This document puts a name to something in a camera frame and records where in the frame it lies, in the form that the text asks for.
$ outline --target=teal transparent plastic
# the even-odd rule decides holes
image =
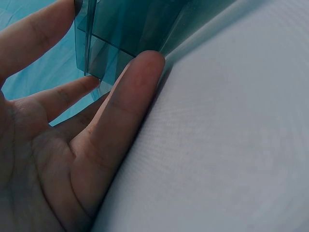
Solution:
[[[77,67],[112,88],[145,50],[168,55],[235,0],[84,0],[75,19]]]

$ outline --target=turquoise fabric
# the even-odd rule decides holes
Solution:
[[[52,2],[54,0],[1,0],[0,30]],[[76,68],[74,42],[72,27],[60,43],[43,57],[7,79],[2,89],[5,97],[9,100],[22,98],[81,77],[83,73]],[[52,125],[75,115],[92,102],[91,95],[84,97],[53,121]]]

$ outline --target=fingernail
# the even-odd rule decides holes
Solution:
[[[81,11],[83,0],[74,0],[75,16]]]

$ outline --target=gray textured surface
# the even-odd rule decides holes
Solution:
[[[174,66],[93,231],[309,231],[308,88],[309,1],[252,10]]]

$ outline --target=hand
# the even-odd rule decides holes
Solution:
[[[54,46],[74,16],[73,0],[59,0],[2,31],[0,87]],[[164,63],[156,52],[142,53],[109,95],[55,127],[49,122],[97,87],[96,78],[15,101],[0,92],[0,231],[89,229]]]

